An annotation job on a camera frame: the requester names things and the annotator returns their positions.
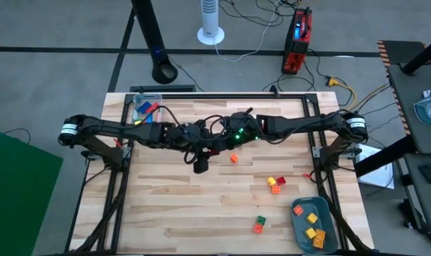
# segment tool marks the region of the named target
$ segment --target tower fan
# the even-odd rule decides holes
[[[207,46],[220,43],[225,32],[218,26],[218,0],[201,0],[201,20],[203,27],[196,34],[199,41]]]

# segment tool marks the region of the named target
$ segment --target green lego brick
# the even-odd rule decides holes
[[[265,218],[265,217],[262,217],[262,216],[258,216],[258,217],[257,217],[257,223],[258,223],[258,224],[260,224],[260,225],[265,225],[265,223],[266,223],[266,218]]]

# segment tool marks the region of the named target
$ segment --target wooden tabletop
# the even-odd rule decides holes
[[[334,92],[317,95],[321,113],[339,108]],[[101,118],[120,121],[124,96],[107,94]],[[249,107],[254,108],[254,115],[304,116],[302,101],[291,99],[163,103],[180,122],[195,122],[212,114],[230,115]],[[171,122],[166,112],[164,121]],[[333,132],[326,136],[329,144],[336,138]],[[112,138],[102,139],[114,146]],[[192,165],[183,162],[182,153],[135,144],[118,253],[302,253],[294,237],[290,206],[296,198],[318,195],[315,184],[303,177],[313,169],[307,134],[294,134],[277,146],[264,141],[245,144],[234,150],[238,164],[231,164],[232,153],[211,157],[209,170],[194,174]],[[348,160],[340,164],[353,168]],[[101,161],[92,162],[87,178],[101,169]],[[85,186],[70,249],[80,246],[101,219],[109,176],[106,171]],[[281,194],[271,194],[266,182],[269,176],[285,177],[287,184],[281,186]],[[360,239],[373,247],[355,173],[340,169],[334,176],[342,215]],[[252,231],[259,215],[267,219],[261,235]]]

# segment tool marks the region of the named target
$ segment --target concrete floor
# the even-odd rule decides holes
[[[235,2],[245,15],[270,19],[270,14],[256,9],[253,1]],[[224,6],[233,12],[226,3]],[[314,50],[377,52],[377,40],[431,42],[431,0],[407,4],[402,0],[303,0],[303,6],[310,6],[314,11],[311,43]],[[201,24],[198,0],[154,0],[154,8],[167,48],[211,48],[196,40]],[[0,46],[118,48],[130,9],[127,0],[0,0]],[[289,21],[290,18],[285,18],[281,26],[268,30],[262,49],[282,50]],[[243,19],[228,17],[222,11],[220,25],[226,32],[221,49],[256,49],[263,30]],[[129,47],[145,47],[137,24]],[[83,181],[84,161],[80,150],[59,146],[56,137],[63,120],[70,115],[100,116],[116,57],[116,54],[0,53],[0,131],[27,128],[32,134],[32,145],[65,159],[35,255],[63,251]],[[250,56],[239,63],[228,63],[214,55],[171,57],[205,91],[219,92],[261,91],[280,76],[282,61],[281,57],[272,56]],[[335,90],[339,101],[346,101],[346,91],[324,85],[326,81],[316,74],[316,62],[315,57],[307,58],[317,90]],[[322,58],[320,71],[343,78],[360,98],[387,81],[380,58]],[[126,55],[115,91],[126,92],[133,85],[156,85],[150,72],[148,55]],[[305,70],[298,76],[310,79]],[[182,72],[173,82],[191,83]],[[281,86],[287,91],[308,88],[301,80],[285,80]],[[391,91],[385,91],[361,112],[391,102]],[[377,127],[397,114],[395,107],[389,107],[381,115],[370,114],[366,119],[369,127]],[[399,119],[371,134],[386,145],[404,135]],[[402,227],[397,201],[365,200],[364,203],[377,249],[431,255],[431,244],[424,237]]]

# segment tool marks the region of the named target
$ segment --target black metal frame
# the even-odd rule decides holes
[[[127,122],[127,113],[128,113],[130,103],[133,100],[133,95],[134,94],[125,95],[124,107],[122,109],[121,122]],[[320,109],[319,109],[319,104],[318,104],[318,98],[317,98],[316,94],[313,94],[313,93],[309,93],[309,94],[283,94],[283,95],[278,95],[278,94],[249,94],[249,93],[245,93],[245,94],[192,93],[192,94],[163,94],[162,95],[163,99],[214,99],[214,98],[218,98],[218,99],[276,99],[278,97],[280,97],[281,99],[301,100],[305,117],[311,116],[310,111],[309,111],[309,103],[312,104],[312,107],[314,108],[314,111],[315,111],[315,115],[321,114]],[[312,150],[312,147],[316,146],[314,134],[312,132],[309,132],[308,136],[309,136],[309,148],[310,148],[310,150]],[[319,132],[319,137],[320,137],[321,145],[326,146],[327,143],[326,143],[326,137],[324,135],[324,132]],[[133,141],[129,140],[129,146],[131,148],[133,147]],[[311,156],[312,156],[312,163],[314,165],[314,168],[317,169],[318,159],[315,158],[313,156],[313,154],[311,154]],[[73,216],[73,223],[72,223],[69,235],[68,235],[68,241],[67,241],[67,245],[65,247],[64,255],[81,256],[81,255],[116,255],[117,254],[117,243],[119,241],[119,233],[120,233],[120,228],[121,228],[121,223],[122,223],[122,211],[124,208],[124,198],[125,198],[125,194],[127,192],[127,182],[128,182],[129,168],[130,168],[130,160],[131,160],[131,158],[130,158],[130,156],[128,156],[128,158],[126,158],[125,165],[123,168],[122,182],[121,182],[121,186],[119,189],[119,193],[116,197],[116,198],[119,198],[119,202],[117,205],[115,205],[116,217],[115,217],[114,230],[113,230],[113,234],[112,234],[112,240],[111,240],[110,248],[108,250],[105,249],[105,240],[106,240],[108,221],[112,217],[112,214],[114,213],[112,207],[115,204],[115,202],[114,201],[112,202],[112,197],[113,197],[115,184],[116,184],[116,177],[117,177],[116,171],[112,171],[112,173],[111,173],[110,181],[108,183],[107,197],[105,199],[105,207],[104,207],[103,217],[102,217],[102,220],[98,223],[98,225],[96,227],[96,229],[101,229],[101,232],[97,233],[98,236],[96,237],[98,239],[96,250],[95,251],[81,251],[81,250],[69,251],[70,242],[72,240],[73,231],[75,229],[76,218],[78,216],[78,210],[79,210],[79,205],[81,202],[81,197],[83,196],[84,187],[82,187],[81,192],[80,192],[80,196],[78,199],[78,207],[76,208],[75,215]],[[316,171],[315,175],[319,176],[319,178],[318,177],[317,178],[319,180],[321,180],[321,173],[319,171]],[[334,175],[332,174],[332,172],[329,172],[328,175],[329,175],[329,177],[328,177],[329,189],[331,191],[331,200],[332,200],[333,204],[335,205],[337,211],[341,212],[339,197],[337,196],[337,189],[336,189],[336,183],[334,180]],[[339,240],[341,243],[341,251],[348,250],[347,237],[342,232],[342,230],[339,226],[338,226],[338,234],[339,234]]]

